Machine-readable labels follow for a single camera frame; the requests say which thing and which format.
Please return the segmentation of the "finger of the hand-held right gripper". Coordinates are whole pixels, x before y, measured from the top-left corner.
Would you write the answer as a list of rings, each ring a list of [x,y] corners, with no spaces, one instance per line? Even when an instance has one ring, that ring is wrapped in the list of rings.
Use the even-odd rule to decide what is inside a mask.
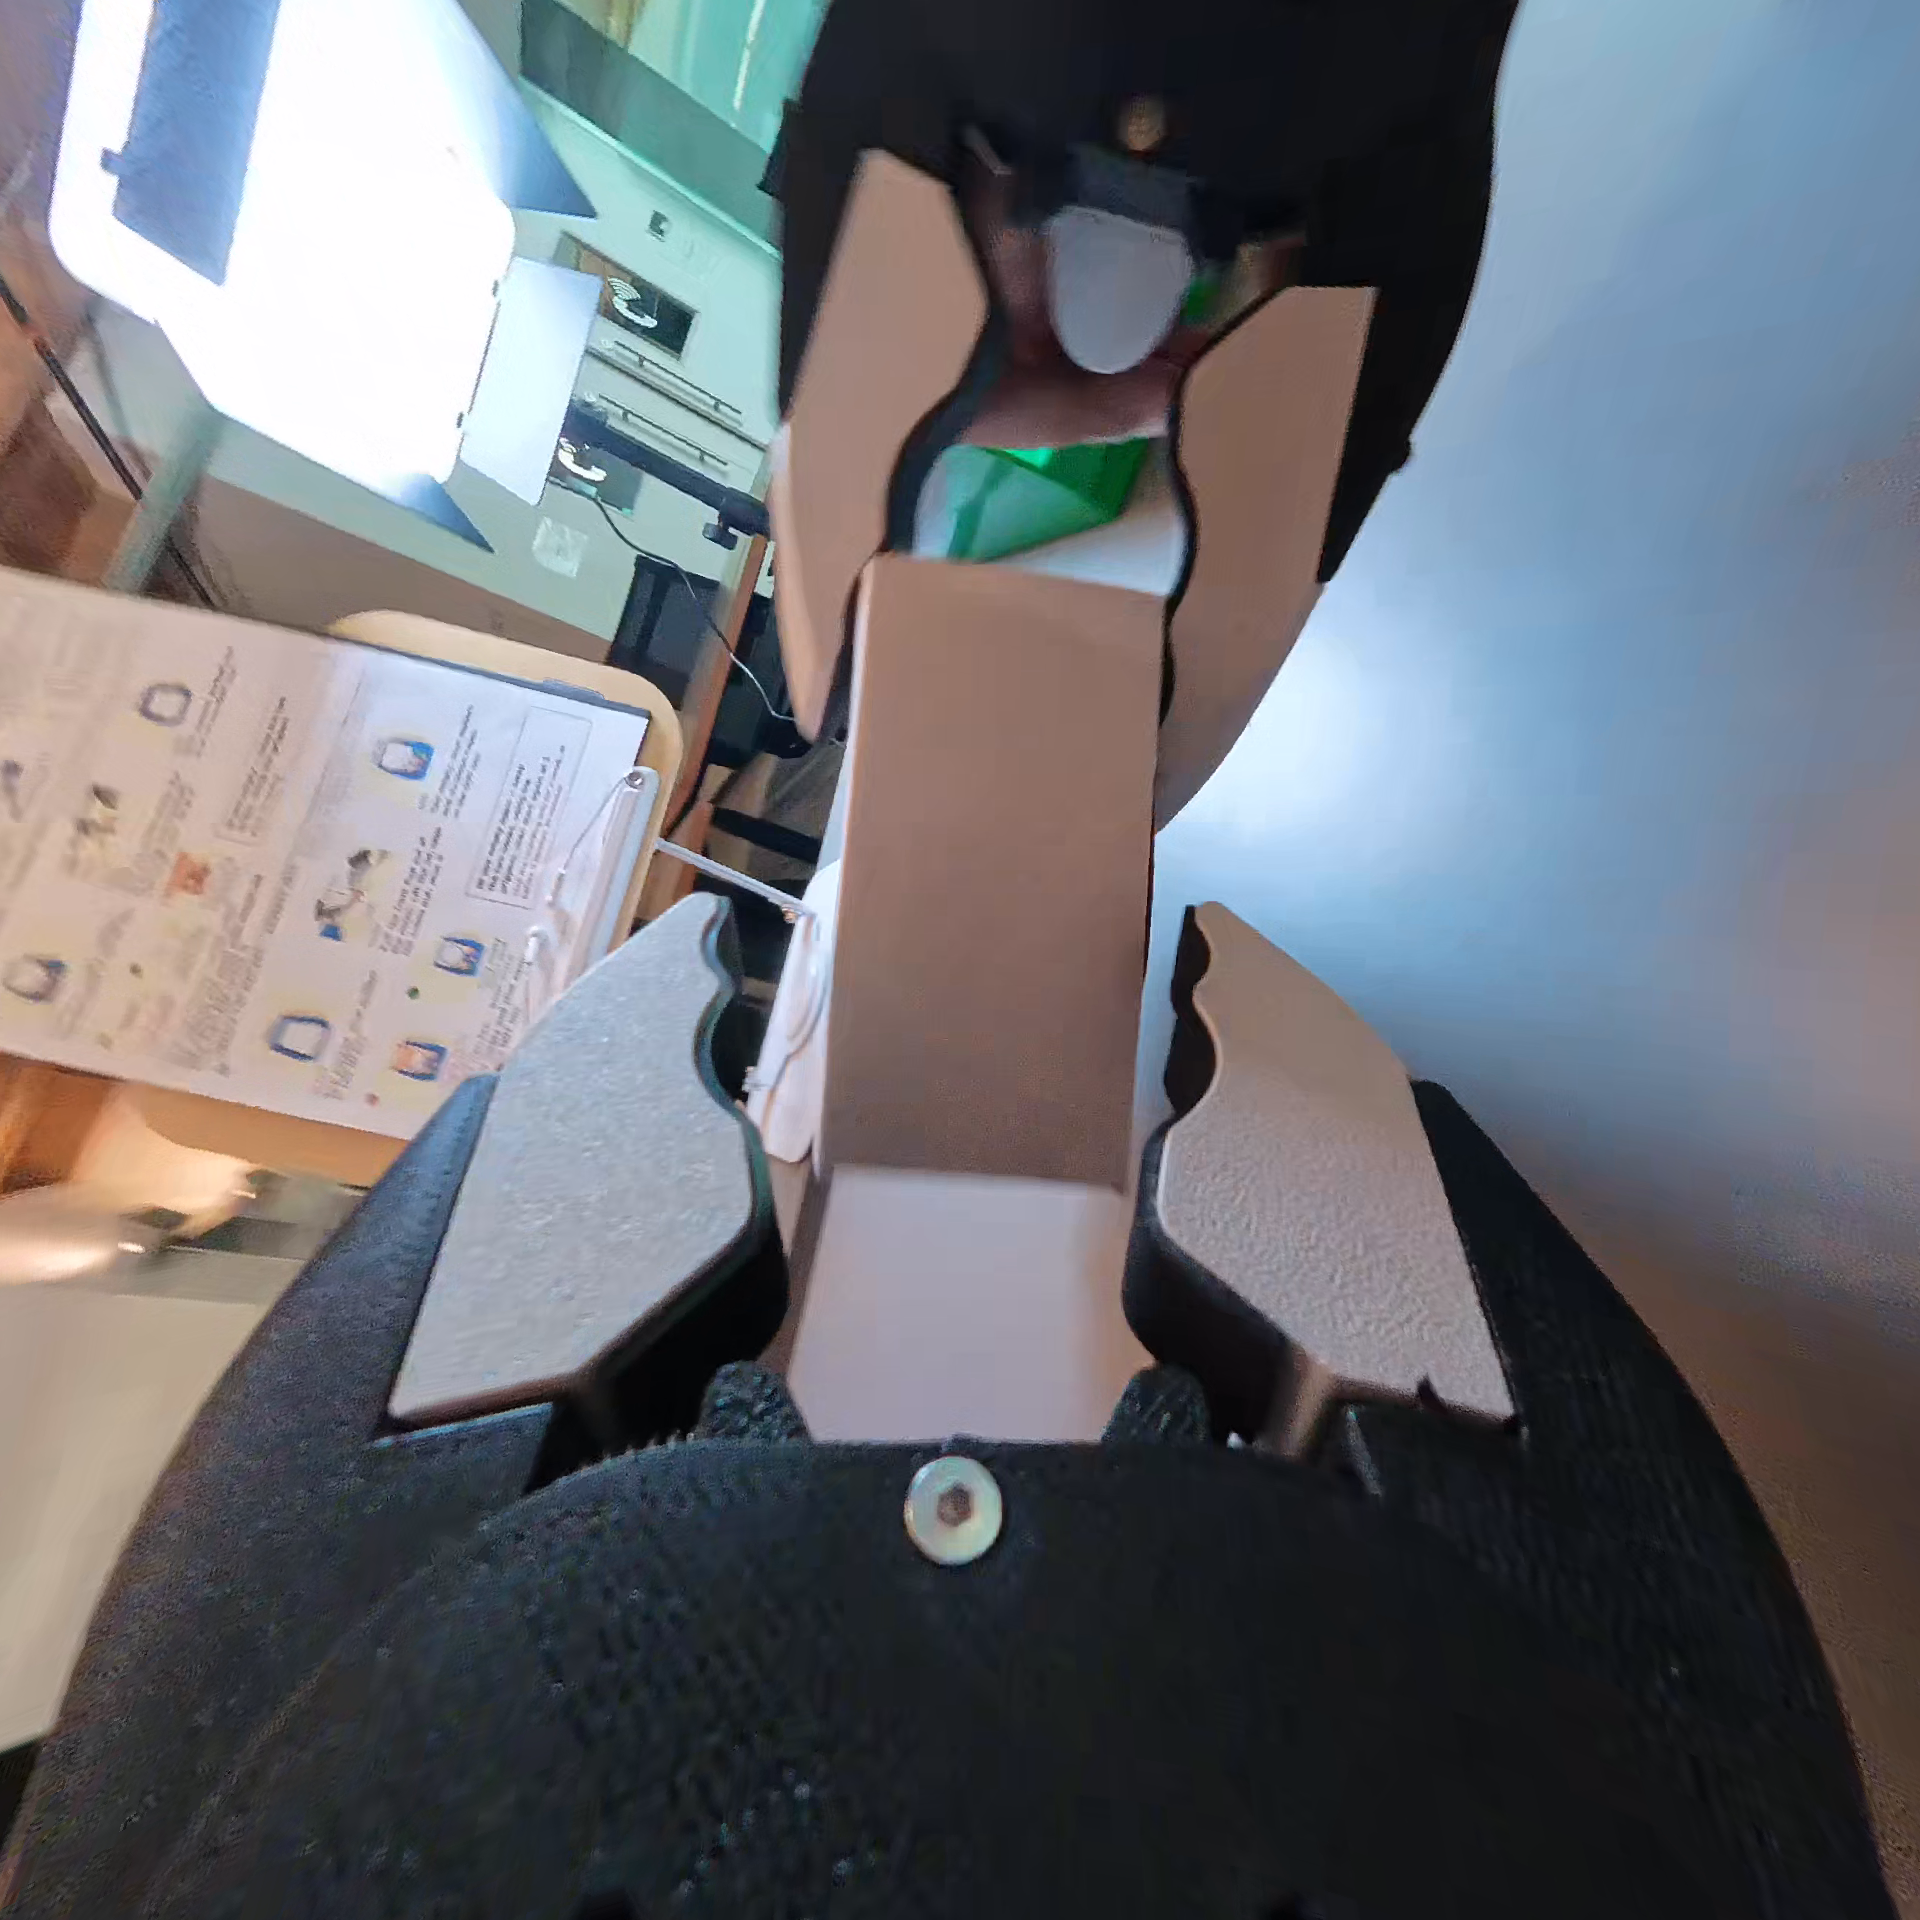
[[[1322,595],[1377,290],[1292,286],[1191,363],[1170,459],[1187,554],[1168,595],[1158,827],[1231,755]]]
[[[857,581],[886,550],[911,441],[960,390],[990,320],[947,182],[864,153],[785,401],[771,514],[790,710],[834,725]]]

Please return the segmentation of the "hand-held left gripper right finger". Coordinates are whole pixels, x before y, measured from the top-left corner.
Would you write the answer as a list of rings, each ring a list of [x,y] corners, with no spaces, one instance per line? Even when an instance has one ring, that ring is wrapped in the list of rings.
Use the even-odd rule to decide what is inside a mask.
[[[1124,1319],[1219,1437],[1314,1445],[1351,1402],[1513,1419],[1406,1067],[1220,902],[1187,906],[1168,1118],[1148,1137]]]

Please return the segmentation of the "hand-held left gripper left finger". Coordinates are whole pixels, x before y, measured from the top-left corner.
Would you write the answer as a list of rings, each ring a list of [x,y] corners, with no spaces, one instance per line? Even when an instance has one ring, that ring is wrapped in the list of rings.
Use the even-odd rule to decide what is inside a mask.
[[[391,1390],[400,1426],[569,1405],[694,1426],[786,1312],[761,1137],[722,1064],[731,902],[696,894],[596,961],[498,1071]]]

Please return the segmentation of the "brown cardboard box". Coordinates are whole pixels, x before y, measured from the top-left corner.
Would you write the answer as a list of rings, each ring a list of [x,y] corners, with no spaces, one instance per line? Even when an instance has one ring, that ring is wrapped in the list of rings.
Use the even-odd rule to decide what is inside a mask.
[[[1039,559],[878,557],[786,1379],[831,1442],[1097,1437],[1137,1176],[1163,594],[1152,477]]]

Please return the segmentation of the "person's right hand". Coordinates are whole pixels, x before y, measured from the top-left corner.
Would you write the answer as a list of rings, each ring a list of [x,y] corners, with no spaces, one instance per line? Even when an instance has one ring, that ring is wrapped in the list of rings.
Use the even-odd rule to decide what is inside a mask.
[[[1142,363],[1091,371],[1056,338],[1044,288],[1007,290],[1001,312],[1003,357],[960,442],[1028,449],[1163,439],[1180,381],[1207,342],[1177,326]]]

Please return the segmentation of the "green plastic bin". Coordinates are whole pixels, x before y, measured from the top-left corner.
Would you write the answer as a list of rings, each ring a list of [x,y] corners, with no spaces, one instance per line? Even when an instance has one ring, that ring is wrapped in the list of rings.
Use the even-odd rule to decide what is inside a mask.
[[[1113,522],[1131,502],[1152,439],[1062,447],[953,446],[945,482],[942,559],[996,562]]]

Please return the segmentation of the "studio light panel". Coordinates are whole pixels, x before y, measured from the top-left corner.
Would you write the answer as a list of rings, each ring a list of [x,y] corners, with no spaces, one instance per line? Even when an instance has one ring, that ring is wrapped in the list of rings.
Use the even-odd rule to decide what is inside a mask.
[[[481,550],[451,479],[539,505],[599,299],[522,211],[592,203],[462,3],[81,7],[62,266],[222,419]]]

